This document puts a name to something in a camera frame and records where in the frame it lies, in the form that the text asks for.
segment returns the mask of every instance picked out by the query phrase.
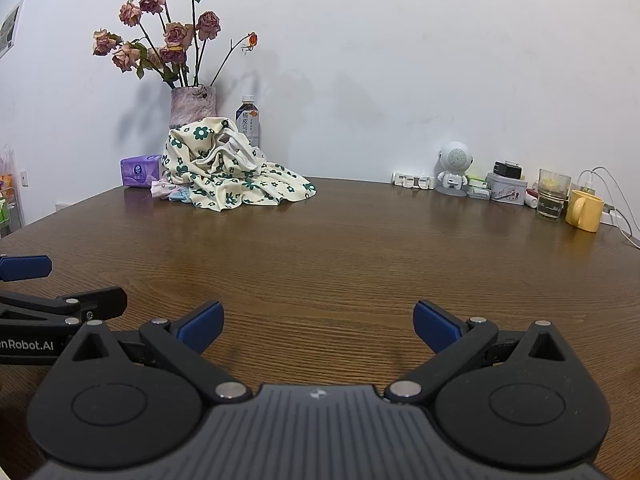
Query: clear glass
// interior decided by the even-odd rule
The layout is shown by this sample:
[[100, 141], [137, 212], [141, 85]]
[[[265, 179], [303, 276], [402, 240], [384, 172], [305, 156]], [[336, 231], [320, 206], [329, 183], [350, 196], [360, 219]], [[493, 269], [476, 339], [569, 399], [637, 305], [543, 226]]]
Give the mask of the clear glass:
[[536, 212], [549, 220], [558, 220], [570, 186], [570, 176], [555, 171], [540, 170]]

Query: flower stem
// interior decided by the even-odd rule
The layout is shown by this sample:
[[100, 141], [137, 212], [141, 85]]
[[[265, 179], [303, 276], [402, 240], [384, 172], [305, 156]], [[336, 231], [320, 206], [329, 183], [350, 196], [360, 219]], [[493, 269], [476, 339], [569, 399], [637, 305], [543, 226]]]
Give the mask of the flower stem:
[[[156, 48], [154, 47], [154, 44], [153, 44], [153, 43], [151, 43], [151, 38], [150, 38], [150, 37], [149, 37], [149, 35], [146, 33], [146, 30], [145, 30], [145, 28], [142, 26], [142, 23], [140, 23], [140, 20], [138, 20], [138, 25], [139, 25], [139, 26], [140, 26], [140, 28], [142, 29], [142, 32], [144, 32], [144, 33], [145, 33], [145, 38], [146, 38], [146, 40], [149, 42], [149, 45], [151, 45], [151, 48], [152, 48], [152, 49], [154, 50], [154, 52], [156, 53], [156, 56], [158, 57], [158, 59], [160, 59], [160, 60], [161, 60], [162, 58], [160, 57], [160, 54], [158, 53], [158, 51], [157, 51], [157, 50], [156, 50]], [[162, 80], [163, 80], [163, 81], [165, 81], [165, 82], [166, 82], [166, 83], [167, 83], [171, 88], [175, 88], [175, 85], [174, 85], [174, 83], [173, 83], [172, 81], [166, 81], [166, 80], [164, 79], [164, 74], [163, 74], [162, 72], [160, 72], [160, 71], [156, 68], [156, 66], [155, 66], [153, 63], [152, 63], [151, 65], [153, 65], [154, 70], [156, 70], [156, 72], [158, 72], [158, 73], [160, 74], [160, 77], [162, 77]]]
[[207, 38], [202, 42], [202, 50], [200, 51], [200, 59], [196, 62], [196, 74], [200, 73], [200, 64], [202, 63], [202, 56], [204, 56], [204, 46], [207, 44]]
[[196, 46], [196, 61], [193, 64], [193, 85], [198, 86], [198, 35], [196, 34], [196, 0], [191, 0], [191, 17], [193, 18], [193, 43]]
[[213, 77], [213, 81], [211, 82], [211, 84], [209, 86], [213, 86], [213, 83], [216, 82], [216, 79], [218, 78], [218, 74], [220, 74], [220, 71], [222, 70], [222, 67], [225, 65], [226, 60], [229, 59], [229, 56], [231, 56], [231, 53], [236, 49], [236, 47], [242, 43], [244, 40], [246, 40], [248, 37], [250, 36], [250, 34], [247, 34], [244, 38], [242, 38], [242, 40], [238, 41], [236, 44], [231, 44], [230, 48], [229, 48], [229, 52], [226, 53], [226, 57], [225, 60], [222, 62], [222, 65], [220, 65], [220, 68], [218, 69], [218, 71], [216, 72], [216, 75]]
[[184, 86], [184, 82], [182, 81], [182, 72], [180, 70], [180, 65], [177, 64], [177, 63], [172, 62], [171, 63], [171, 71], [173, 73], [176, 73], [176, 70], [177, 70], [177, 74], [178, 74], [178, 79], [180, 80], [180, 85]]
[[189, 80], [187, 79], [187, 69], [185, 68], [186, 66], [186, 61], [184, 63], [180, 63], [180, 68], [182, 69], [182, 77], [184, 78], [184, 85], [189, 86]]
[[160, 77], [162, 78], [162, 81], [164, 81], [165, 83], [167, 83], [169, 85], [169, 88], [175, 88], [175, 85], [174, 85], [173, 81], [167, 81], [164, 78], [164, 74], [162, 72], [160, 72], [160, 70], [158, 69], [157, 66], [155, 66], [153, 63], [151, 63], [146, 57], [142, 57], [141, 56], [140, 59], [144, 59], [146, 62], [148, 62], [149, 65], [151, 65], [151, 68], [160, 74]]

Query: yellow mug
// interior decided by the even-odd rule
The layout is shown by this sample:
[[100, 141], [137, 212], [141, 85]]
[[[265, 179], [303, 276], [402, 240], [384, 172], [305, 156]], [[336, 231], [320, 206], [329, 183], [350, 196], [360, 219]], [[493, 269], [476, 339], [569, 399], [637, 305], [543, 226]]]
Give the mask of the yellow mug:
[[600, 225], [603, 207], [603, 199], [574, 189], [566, 210], [566, 222], [578, 229], [594, 233]]

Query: power strip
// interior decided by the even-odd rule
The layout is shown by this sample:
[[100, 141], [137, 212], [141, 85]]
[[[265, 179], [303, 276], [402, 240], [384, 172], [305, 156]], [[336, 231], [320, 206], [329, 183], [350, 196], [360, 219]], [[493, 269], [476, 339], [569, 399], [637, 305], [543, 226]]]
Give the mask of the power strip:
[[622, 227], [625, 232], [627, 232], [629, 229], [629, 227], [626, 225], [625, 219], [622, 218], [622, 215], [617, 211], [613, 211], [613, 209], [608, 213], [605, 213], [604, 211], [602, 212], [600, 223], [613, 225], [614, 227], [618, 227], [618, 225], [620, 225], [620, 227]]
[[391, 176], [391, 183], [396, 186], [413, 187], [417, 189], [433, 189], [436, 186], [436, 179], [432, 176], [405, 175], [404, 173], [394, 173]]

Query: dried rose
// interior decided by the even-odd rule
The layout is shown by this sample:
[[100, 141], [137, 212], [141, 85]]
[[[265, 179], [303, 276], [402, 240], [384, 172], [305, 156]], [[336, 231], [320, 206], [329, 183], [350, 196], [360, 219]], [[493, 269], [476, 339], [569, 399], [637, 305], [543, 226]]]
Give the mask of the dried rose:
[[203, 12], [198, 18], [196, 30], [201, 41], [205, 39], [214, 40], [220, 32], [220, 19], [215, 12], [210, 10]]
[[94, 32], [94, 56], [106, 56], [118, 45], [122, 44], [122, 38], [117, 34], [111, 34], [106, 28]]
[[180, 46], [183, 50], [187, 50], [193, 41], [193, 25], [183, 25], [177, 22], [167, 23], [164, 40], [167, 46]]
[[258, 44], [258, 35], [255, 32], [252, 32], [251, 34], [249, 34], [248, 44], [243, 45], [242, 49], [251, 51], [254, 49], [254, 46], [256, 46], [257, 44]]
[[162, 68], [164, 65], [164, 62], [156, 55], [156, 50], [153, 48], [146, 50], [146, 60], [156, 68]]
[[140, 0], [140, 10], [151, 12], [152, 14], [160, 14], [165, 3], [166, 0]]
[[129, 27], [135, 27], [140, 22], [142, 12], [133, 0], [129, 0], [120, 7], [120, 21]]
[[162, 47], [160, 56], [167, 63], [186, 63], [187, 61], [187, 53], [180, 45]]
[[122, 70], [122, 73], [130, 72], [140, 59], [140, 51], [132, 48], [131, 44], [127, 41], [127, 43], [116, 51], [112, 59], [115, 65]]

